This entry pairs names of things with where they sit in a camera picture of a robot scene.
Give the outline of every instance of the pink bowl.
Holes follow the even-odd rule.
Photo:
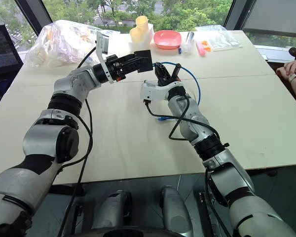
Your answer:
[[[159,48],[176,49],[182,42],[182,37],[177,31],[157,31],[153,41]]]

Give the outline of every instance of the cable connector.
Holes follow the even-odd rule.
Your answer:
[[[149,105],[151,103],[151,100],[144,100],[145,105]]]
[[[168,117],[158,117],[157,118],[158,121],[165,121],[165,120],[168,120],[168,119],[173,119],[173,118],[168,118]]]

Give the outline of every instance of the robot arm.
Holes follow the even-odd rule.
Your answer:
[[[61,165],[77,154],[78,117],[89,91],[135,70],[152,70],[149,50],[121,58],[112,55],[104,61],[108,39],[99,34],[97,42],[101,64],[75,69],[55,82],[48,108],[24,137],[24,161],[0,174],[0,236],[25,234]]]
[[[155,64],[158,84],[145,81],[141,98],[150,103],[154,100],[167,100],[172,114],[180,117],[189,100],[186,119],[192,119],[209,125],[201,114],[197,103],[186,94],[182,82],[178,78],[177,64],[172,76],[160,63]],[[279,217],[273,208],[254,194],[253,183],[235,159],[229,149],[221,144],[214,131],[187,120],[180,122],[182,136],[190,142],[203,160],[203,165],[210,172],[209,186],[216,200],[229,207],[233,229],[244,237],[296,237],[293,230]]]

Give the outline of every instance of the black cable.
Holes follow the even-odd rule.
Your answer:
[[[224,233],[225,233],[225,235],[226,235],[227,237],[231,237],[231,235],[229,234],[229,232],[228,232],[226,226],[224,225],[224,223],[222,222],[220,216],[219,216],[218,213],[216,212],[215,207],[214,207],[214,205],[213,205],[213,203],[212,203],[212,199],[211,199],[211,197],[210,197],[210,195],[209,195],[209,190],[208,190],[208,171],[207,171],[207,170],[205,171],[205,192],[207,193],[207,196],[208,196],[209,206],[210,206],[212,212],[214,213],[214,215],[216,216],[216,219],[218,220],[218,222],[219,222],[219,224],[220,224],[222,230],[224,231]]]
[[[94,52],[96,50],[96,47],[94,47],[84,58],[83,58],[83,60],[80,62],[80,64],[78,65],[78,67],[77,68],[80,68],[81,67],[81,65],[85,62],[85,60]],[[91,130],[91,134],[93,134],[93,124],[92,124],[92,113],[91,113],[91,109],[90,109],[90,106],[89,106],[89,103],[88,103],[88,100],[87,99],[85,99],[85,104],[86,104],[86,106],[87,106],[87,108],[88,108],[88,111],[89,111],[89,117],[90,117],[90,130]],[[61,166],[61,168],[60,168],[60,171],[62,171],[65,167],[68,167],[68,166],[71,166],[71,165],[74,165],[74,164],[78,164],[78,163],[80,163],[81,161],[83,161],[84,159],[86,158],[86,156],[84,156],[84,157],[82,157],[82,158],[80,158],[80,159],[78,159],[78,160],[76,160],[76,161],[74,161],[74,162],[70,162],[70,163],[67,163],[67,164],[64,164],[64,165],[62,165]]]
[[[177,123],[174,125],[174,127],[172,128],[170,134],[169,134],[169,139],[171,140],[175,140],[175,141],[186,141],[185,138],[174,138],[172,137],[172,134],[174,133],[174,131],[176,130],[176,128],[179,126],[180,122],[182,121],[182,119],[184,118],[188,108],[189,108],[189,99],[186,95],[183,96],[186,99],[186,107],[183,111],[183,113],[181,114],[180,118],[178,119]]]
[[[94,47],[85,57],[84,59],[80,62],[80,64],[78,65],[77,68],[80,68],[82,66],[82,64],[85,62],[85,60],[96,50],[96,47]],[[80,171],[80,174],[79,174],[79,179],[78,179],[78,182],[76,184],[76,186],[74,187],[74,191],[73,191],[73,195],[70,199],[70,202],[69,202],[69,205],[67,206],[67,209],[66,209],[66,212],[65,212],[65,215],[64,215],[64,218],[63,218],[63,221],[61,223],[61,226],[60,226],[60,229],[59,229],[59,232],[57,234],[57,237],[61,237],[62,233],[63,233],[63,230],[64,230],[64,227],[65,227],[65,224],[66,224],[66,220],[68,218],[68,215],[69,215],[69,211],[70,211],[70,208],[71,206],[73,205],[74,203],[74,197],[75,197],[75,194],[76,194],[76,191],[77,191],[77,188],[80,186],[81,184],[81,180],[82,180],[82,176],[83,176],[83,172],[84,172],[84,168],[85,168],[85,165],[87,163],[87,160],[88,160],[88,155],[90,154],[91,150],[92,150],[92,146],[93,146],[93,138],[92,138],[92,134],[93,134],[93,124],[92,124],[92,114],[91,114],[91,110],[90,110],[90,106],[89,106],[89,103],[87,101],[87,99],[85,99],[85,103],[86,103],[86,106],[88,108],[88,111],[89,111],[89,116],[90,116],[90,129],[88,128],[87,124],[84,122],[84,120],[78,116],[78,119],[81,121],[81,123],[83,124],[83,126],[85,127],[85,129],[87,130],[88,134],[89,134],[89,143],[88,143],[88,148],[87,148],[87,152],[86,154],[79,160],[76,160],[74,162],[71,162],[71,163],[68,163],[68,164],[64,164],[61,166],[60,168],[60,171],[63,170],[63,168],[65,167],[68,167],[68,166],[71,166],[71,165],[74,165],[74,164],[77,164],[81,161],[83,161],[83,164],[82,164],[82,168],[81,168],[81,171]]]
[[[76,191],[77,191],[77,187],[80,186],[80,184],[81,184],[81,180],[82,180],[82,176],[83,176],[85,164],[86,164],[86,162],[88,160],[88,155],[90,154],[90,152],[92,150],[92,145],[93,145],[93,139],[92,139],[92,134],[91,134],[90,129],[88,128],[87,124],[83,121],[83,119],[80,116],[78,116],[78,119],[81,121],[81,123],[83,124],[83,126],[87,130],[87,132],[89,134],[89,137],[90,137],[90,142],[89,142],[88,150],[87,150],[85,156],[83,157],[83,164],[82,164],[82,168],[81,168],[81,171],[80,171],[80,175],[79,175],[79,179],[78,179],[77,185],[74,187],[73,195],[72,195],[72,197],[70,199],[70,202],[69,202],[69,205],[68,205],[68,207],[66,209],[66,212],[65,212],[63,221],[61,223],[61,226],[60,226],[60,229],[59,229],[59,232],[58,232],[57,237],[61,237],[62,232],[64,230],[65,223],[66,223],[66,220],[68,218],[70,208],[71,208],[71,206],[73,205],[73,202],[74,202],[74,197],[75,197],[75,194],[76,194]]]
[[[180,117],[172,116],[172,115],[156,115],[156,114],[154,114],[153,112],[151,112],[148,103],[146,103],[146,107],[147,107],[148,112],[149,112],[152,116],[154,116],[154,117],[166,117],[166,118],[170,118],[170,119],[180,119]],[[218,132],[217,132],[213,127],[209,126],[208,124],[205,124],[205,123],[202,123],[202,122],[199,122],[199,121],[196,121],[196,120],[188,119],[188,118],[183,118],[182,120],[187,121],[187,122],[192,122],[192,123],[195,123],[195,124],[198,124],[198,125],[204,126],[204,127],[207,127],[207,128],[210,129],[213,133],[215,133],[215,135],[218,137],[218,139],[220,139],[220,136],[219,136]]]
[[[83,63],[87,60],[87,58],[97,49],[97,47],[95,46],[93,49],[91,49],[91,51],[84,57],[84,59],[80,62],[80,64],[78,65],[77,68],[80,68]]]
[[[89,103],[88,103],[88,100],[85,99],[85,104],[88,108],[88,111],[89,111],[89,117],[90,117],[90,130],[91,130],[91,134],[93,134],[93,124],[92,124],[92,114],[91,114],[91,109],[90,109],[90,106],[89,106]]]
[[[88,104],[87,99],[85,99],[85,102],[86,102],[86,105],[87,105],[87,108],[88,108],[88,111],[89,111],[89,116],[90,116],[90,127],[91,127],[91,129],[90,129],[91,131],[89,130],[88,127],[86,127],[87,131],[89,130],[90,133],[91,133],[91,137],[90,137],[90,139],[89,139],[89,144],[88,144],[88,149],[89,149],[89,148],[92,149],[92,146],[93,146],[93,139],[92,139],[92,134],[93,134],[93,128],[92,128],[92,126],[93,126],[93,125],[92,125],[92,114],[91,114],[91,110],[90,110],[90,107],[89,107],[89,104]],[[80,158],[80,159],[74,161],[74,162],[70,162],[70,163],[64,164],[64,165],[62,165],[62,166],[60,167],[60,170],[62,171],[64,168],[66,168],[66,167],[68,167],[68,166],[72,166],[72,165],[74,165],[74,164],[78,164],[78,163],[80,163],[81,161],[83,161],[84,159],[86,159],[86,157],[87,157],[87,154],[84,155],[82,158]]]

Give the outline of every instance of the tree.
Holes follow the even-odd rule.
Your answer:
[[[296,47],[296,38],[285,36],[273,36],[265,34],[246,33],[250,41],[255,45],[275,46],[275,47]]]
[[[15,1],[0,1],[0,23],[4,23],[10,37],[17,45],[27,45],[30,48],[34,44],[32,37],[35,33]]]
[[[95,10],[98,13],[103,25],[105,25],[104,24],[104,14],[103,14],[103,13],[105,13],[105,8],[104,8],[105,1],[104,0],[87,0],[87,4],[92,10]],[[102,8],[102,16],[99,11],[99,6],[101,6],[101,8]]]
[[[69,20],[92,23],[95,12],[86,1],[44,0],[44,5],[53,21]]]
[[[112,11],[107,11],[106,13],[104,13],[104,16],[109,18],[109,19],[113,19],[113,21],[116,23],[118,23],[119,21],[122,20],[132,20],[134,19],[132,14],[128,13],[128,12],[124,12],[124,11],[116,11],[114,16]]]
[[[157,0],[127,0],[128,12],[136,12],[135,16],[147,16],[154,12],[154,6]]]
[[[163,0],[163,15],[156,30],[192,31],[197,26],[221,24],[232,0]]]
[[[105,5],[109,6],[112,10],[113,18],[116,17],[116,12],[118,11],[118,6],[121,4],[122,0],[105,0]]]

